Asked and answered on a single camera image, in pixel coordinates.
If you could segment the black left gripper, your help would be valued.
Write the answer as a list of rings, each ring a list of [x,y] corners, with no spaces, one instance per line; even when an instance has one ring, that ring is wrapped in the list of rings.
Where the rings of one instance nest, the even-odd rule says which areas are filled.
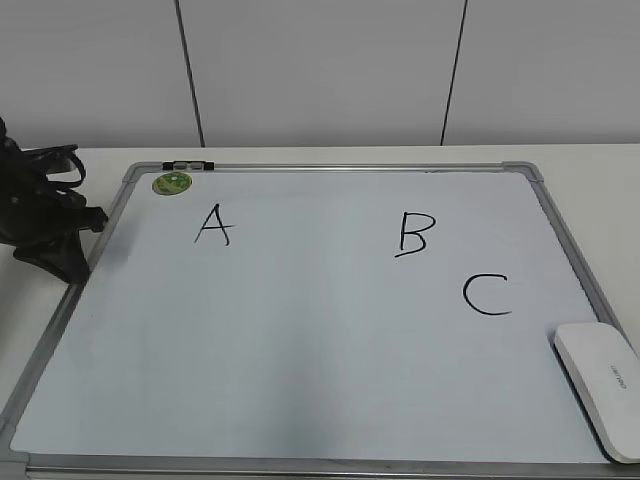
[[[77,188],[86,168],[67,144],[23,150],[1,125],[1,242],[16,260],[66,283],[84,283],[90,268],[78,231],[101,232],[107,215]]]

